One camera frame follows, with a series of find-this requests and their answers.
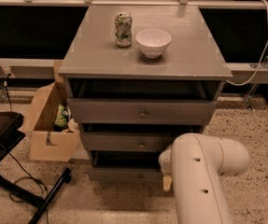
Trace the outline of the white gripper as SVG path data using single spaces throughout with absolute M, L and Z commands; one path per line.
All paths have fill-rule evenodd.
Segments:
M 161 153 L 159 156 L 159 164 L 161 166 L 161 171 L 164 174 L 164 177 L 162 178 L 163 190 L 169 191 L 173 181 L 172 177 L 169 176 L 172 174 L 170 149 L 166 149 Z

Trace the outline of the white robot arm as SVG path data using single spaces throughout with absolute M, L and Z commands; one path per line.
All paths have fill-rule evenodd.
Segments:
M 233 224 L 219 178 L 247 171 L 240 142 L 199 133 L 180 135 L 159 156 L 163 189 L 175 195 L 178 224 Z

